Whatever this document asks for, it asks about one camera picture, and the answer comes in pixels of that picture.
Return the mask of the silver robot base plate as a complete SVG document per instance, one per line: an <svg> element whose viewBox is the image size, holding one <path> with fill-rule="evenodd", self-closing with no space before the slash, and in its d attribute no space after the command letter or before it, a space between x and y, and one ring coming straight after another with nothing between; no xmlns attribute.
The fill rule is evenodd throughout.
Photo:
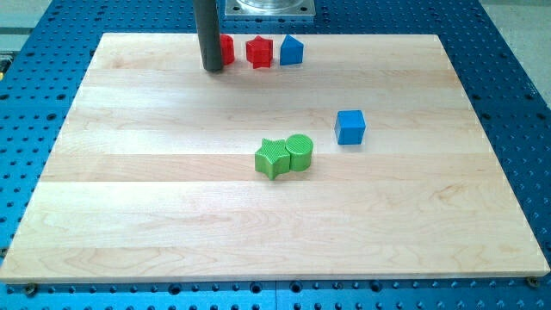
<svg viewBox="0 0 551 310"><path fill-rule="evenodd" d="M283 17L316 15L314 0L225 0L228 17Z"/></svg>

